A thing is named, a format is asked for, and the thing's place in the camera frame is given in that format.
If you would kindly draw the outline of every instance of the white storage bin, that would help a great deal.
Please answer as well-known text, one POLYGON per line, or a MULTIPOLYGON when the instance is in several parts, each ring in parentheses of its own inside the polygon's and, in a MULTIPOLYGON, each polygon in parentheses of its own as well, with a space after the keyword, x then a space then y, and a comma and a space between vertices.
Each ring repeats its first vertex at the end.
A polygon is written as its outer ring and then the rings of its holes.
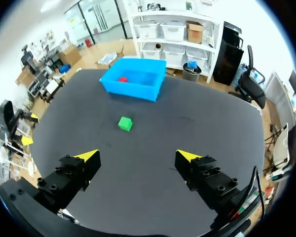
POLYGON ((207 61, 207 52, 203 49, 186 47, 186 54, 188 61, 195 61, 200 69, 204 70, 205 62, 207 61))
POLYGON ((138 31, 139 37, 142 39, 156 39, 160 35, 159 21, 139 21, 134 22, 134 26, 138 31))
POLYGON ((180 21, 168 21, 161 23, 165 40, 183 41, 186 25, 180 21))
POLYGON ((183 66, 182 58, 185 54, 184 46, 175 44, 164 44, 163 52, 168 64, 175 66, 183 66))
POLYGON ((156 43, 145 43, 142 53, 144 58, 160 60, 161 48, 156 48, 156 43))

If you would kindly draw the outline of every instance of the white shelf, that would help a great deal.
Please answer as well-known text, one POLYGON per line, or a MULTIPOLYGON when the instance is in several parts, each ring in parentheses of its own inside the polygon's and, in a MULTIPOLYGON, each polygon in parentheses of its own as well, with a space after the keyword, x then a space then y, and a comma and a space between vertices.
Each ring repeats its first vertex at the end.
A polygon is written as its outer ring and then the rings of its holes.
MULTIPOLYGON (((165 58, 164 53, 161 54, 161 58, 160 59, 166 61, 166 58, 165 58)), ((183 64, 186 63, 186 62, 187 62, 187 56, 185 54, 185 55, 183 55, 181 65, 173 65, 173 64, 169 64, 167 62, 167 66, 166 67, 167 68, 178 69, 178 70, 183 70, 183 64)), ((208 75, 209 75, 209 68, 208 68, 207 63, 204 64, 204 68, 202 69, 201 75, 208 77, 208 75)))
MULTIPOLYGON (((206 63, 205 68, 202 69, 201 75, 206 76, 206 82, 209 83, 213 72, 214 68, 217 62, 218 54, 219 54, 219 49, 221 47, 221 41, 222 41, 222 31, 223 31, 223 20, 220 20, 218 18, 212 18, 209 16, 204 16, 204 15, 199 15, 197 13, 193 13, 192 11, 175 11, 175 10, 169 10, 169 11, 142 11, 142 12, 137 12, 133 8, 130 8, 130 0, 123 0, 125 10, 127 13, 127 18, 130 26, 130 31, 133 36, 133 41, 134 41, 134 46, 136 50, 136 55, 138 58, 142 57, 142 52, 141 52, 141 47, 143 43, 145 42, 151 42, 151 43, 168 43, 168 44, 177 44, 177 45, 182 45, 182 46, 187 46, 187 47, 192 47, 192 48, 198 48, 205 50, 207 52, 210 52, 210 58, 209 61, 206 63), (163 19, 180 19, 182 21, 185 20, 194 20, 194 21, 208 21, 213 23, 215 26, 212 28, 211 36, 215 39, 213 39, 213 42, 211 42, 211 45, 213 46, 210 47, 207 44, 207 41, 203 42, 202 44, 197 44, 197 43, 191 43, 188 42, 186 39, 186 34, 185 38, 181 42, 175 42, 175 41, 170 41, 170 40, 165 40, 163 35, 160 35, 157 39, 142 39, 142 38, 137 38, 137 33, 135 30, 135 24, 134 20, 137 20, 136 18, 158 18, 159 20, 163 19)), ((182 63, 180 65, 171 65, 167 64, 168 68, 173 68, 173 69, 178 69, 178 70, 183 70, 183 64, 187 62, 187 56, 185 55, 182 63)))
POLYGON ((188 42, 186 39, 184 41, 168 41, 166 39, 163 38, 163 36, 157 38, 157 39, 142 39, 142 38, 138 38, 137 42, 140 43, 145 43, 145 42, 151 42, 151 43, 170 43, 170 44, 177 44, 177 45, 184 45, 184 46, 188 46, 188 47, 192 47, 192 48, 199 48, 199 49, 203 49, 205 51, 209 51, 212 53, 215 53, 216 49, 215 48, 211 48, 209 47, 207 44, 202 43, 191 43, 188 42))
POLYGON ((139 16, 184 16, 184 17, 191 17, 191 18, 210 21, 215 24, 219 24, 219 21, 212 17, 199 15, 191 11, 142 11, 142 12, 135 12, 132 14, 133 18, 139 17, 139 16))

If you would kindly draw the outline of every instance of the trash can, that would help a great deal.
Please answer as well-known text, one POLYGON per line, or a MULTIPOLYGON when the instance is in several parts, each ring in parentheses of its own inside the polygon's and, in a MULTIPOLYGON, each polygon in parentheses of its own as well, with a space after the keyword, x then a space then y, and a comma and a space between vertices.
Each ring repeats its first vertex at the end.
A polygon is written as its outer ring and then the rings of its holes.
POLYGON ((196 62, 184 63, 182 78, 197 82, 202 70, 197 66, 196 62))

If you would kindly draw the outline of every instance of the shelf unit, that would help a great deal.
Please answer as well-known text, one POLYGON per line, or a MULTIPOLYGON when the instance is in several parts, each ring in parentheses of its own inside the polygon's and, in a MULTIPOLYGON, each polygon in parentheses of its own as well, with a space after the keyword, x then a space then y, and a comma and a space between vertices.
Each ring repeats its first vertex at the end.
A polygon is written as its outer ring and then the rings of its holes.
MULTIPOLYGON (((209 57, 209 60, 205 64, 205 69, 203 69, 201 75, 204 75, 207 77, 206 82, 209 83, 213 72, 214 68, 217 62, 218 58, 218 53, 219 49, 221 46, 221 41, 222 41, 222 31, 223 31, 223 21, 220 21, 218 19, 209 17, 209 16, 204 16, 204 15, 199 15, 196 13, 193 13, 191 11, 172 11, 172 10, 167 10, 167 11, 142 11, 142 12, 131 12, 131 9, 129 7, 129 2, 128 0, 124 0, 124 6, 126 9, 129 25, 130 25, 130 30, 133 36, 134 40, 134 45, 135 45, 135 50, 137 57, 142 58, 142 53, 141 53, 141 48, 143 46, 143 43, 146 42, 152 42, 152 43, 169 43, 169 44, 177 44, 177 45, 183 45, 183 46, 188 46, 188 47, 193 47, 193 48, 198 48, 198 49, 203 49, 209 54, 212 54, 209 57), (142 38, 137 38, 136 30, 134 27, 134 18, 140 17, 141 19, 145 16, 177 16, 177 17, 186 17, 186 18, 193 18, 194 20, 201 20, 201 21, 208 21, 213 23, 217 28, 216 32, 212 32, 212 37, 214 38, 214 43, 213 47, 210 47, 206 43, 202 44, 197 44, 197 43, 192 43, 188 42, 186 39, 186 36, 183 41, 169 41, 165 40, 164 37, 161 35, 157 39, 142 39, 142 38)), ((164 54, 161 54, 161 60, 164 60, 164 54)), ((173 69, 178 69, 182 70, 183 69, 183 63, 187 62, 186 55, 184 55, 182 59, 182 65, 171 65, 167 63, 167 68, 173 68, 173 69)))

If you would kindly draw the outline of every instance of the red cube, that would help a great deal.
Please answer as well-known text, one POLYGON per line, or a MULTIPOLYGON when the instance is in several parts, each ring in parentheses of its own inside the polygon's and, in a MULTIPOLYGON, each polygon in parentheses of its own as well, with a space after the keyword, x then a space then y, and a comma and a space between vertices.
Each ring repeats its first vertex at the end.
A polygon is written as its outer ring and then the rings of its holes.
POLYGON ((128 82, 128 79, 126 77, 121 77, 120 79, 118 79, 118 81, 120 81, 120 82, 128 82))

